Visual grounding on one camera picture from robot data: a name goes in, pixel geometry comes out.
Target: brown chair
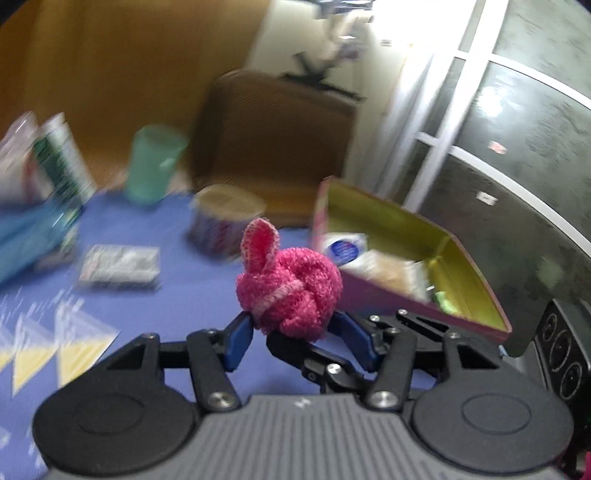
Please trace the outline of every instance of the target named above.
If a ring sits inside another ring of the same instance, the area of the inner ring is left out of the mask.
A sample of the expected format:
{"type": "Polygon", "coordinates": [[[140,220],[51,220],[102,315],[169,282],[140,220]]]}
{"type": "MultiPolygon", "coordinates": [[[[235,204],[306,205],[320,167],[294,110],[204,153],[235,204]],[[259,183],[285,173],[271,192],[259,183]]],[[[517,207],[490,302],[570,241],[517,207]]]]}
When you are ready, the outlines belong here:
{"type": "Polygon", "coordinates": [[[243,187],[278,226],[308,225],[323,178],[340,175],[355,105],[250,70],[216,80],[197,122],[191,168],[197,189],[243,187]]]}

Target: wall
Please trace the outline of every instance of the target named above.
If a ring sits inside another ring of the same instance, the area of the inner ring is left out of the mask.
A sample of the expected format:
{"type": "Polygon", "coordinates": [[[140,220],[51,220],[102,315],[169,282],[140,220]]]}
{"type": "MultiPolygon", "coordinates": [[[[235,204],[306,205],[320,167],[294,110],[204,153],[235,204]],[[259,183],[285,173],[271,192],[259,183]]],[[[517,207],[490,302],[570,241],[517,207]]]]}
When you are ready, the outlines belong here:
{"type": "Polygon", "coordinates": [[[268,0],[29,0],[0,28],[0,131],[65,112],[99,183],[133,133],[190,132],[212,80],[243,65],[268,0]]]}
{"type": "MultiPolygon", "coordinates": [[[[375,130],[396,85],[410,45],[428,29],[419,22],[427,1],[376,0],[374,22],[367,31],[367,50],[360,60],[331,69],[328,82],[366,97],[358,113],[344,176],[357,181],[375,130]],[[382,46],[386,41],[390,46],[382,46]]],[[[246,65],[273,75],[301,73],[292,55],[300,51],[315,58],[326,41],[328,20],[316,20],[316,7],[295,0],[273,0],[246,65]]]]}

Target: pink ear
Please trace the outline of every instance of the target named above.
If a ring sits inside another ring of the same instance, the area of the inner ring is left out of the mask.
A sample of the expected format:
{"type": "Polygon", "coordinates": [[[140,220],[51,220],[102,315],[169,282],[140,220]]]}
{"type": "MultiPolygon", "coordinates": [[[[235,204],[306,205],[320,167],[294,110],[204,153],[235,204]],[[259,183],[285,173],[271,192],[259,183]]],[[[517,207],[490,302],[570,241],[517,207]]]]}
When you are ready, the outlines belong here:
{"type": "Polygon", "coordinates": [[[240,249],[247,273],[269,272],[279,250],[279,233],[267,220],[257,218],[244,230],[240,249]]]}

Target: cardboard box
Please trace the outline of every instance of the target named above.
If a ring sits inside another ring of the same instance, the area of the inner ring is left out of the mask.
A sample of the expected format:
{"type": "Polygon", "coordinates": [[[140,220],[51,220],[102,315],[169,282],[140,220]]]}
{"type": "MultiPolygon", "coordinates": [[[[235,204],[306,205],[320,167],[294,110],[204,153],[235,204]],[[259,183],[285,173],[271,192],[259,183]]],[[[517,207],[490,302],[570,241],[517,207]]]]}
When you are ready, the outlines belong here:
{"type": "Polygon", "coordinates": [[[312,248],[322,251],[322,236],[329,232],[365,233],[370,249],[424,261],[430,283],[445,292],[460,315],[443,313],[434,303],[420,303],[345,271],[340,310],[367,316],[405,309],[480,333],[495,343],[511,334],[511,324],[474,260],[456,237],[433,222],[330,177],[319,188],[312,248]]]}

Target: teal plastic cup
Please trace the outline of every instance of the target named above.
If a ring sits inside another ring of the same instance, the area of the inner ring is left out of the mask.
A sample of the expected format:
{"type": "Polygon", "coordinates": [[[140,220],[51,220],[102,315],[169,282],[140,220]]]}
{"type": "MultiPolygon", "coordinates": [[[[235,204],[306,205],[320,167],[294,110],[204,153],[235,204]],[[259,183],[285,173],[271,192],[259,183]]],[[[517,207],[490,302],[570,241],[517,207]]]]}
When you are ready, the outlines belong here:
{"type": "Polygon", "coordinates": [[[154,205],[166,196],[178,159],[189,140],[166,125],[146,125],[134,136],[125,195],[138,205],[154,205]]]}

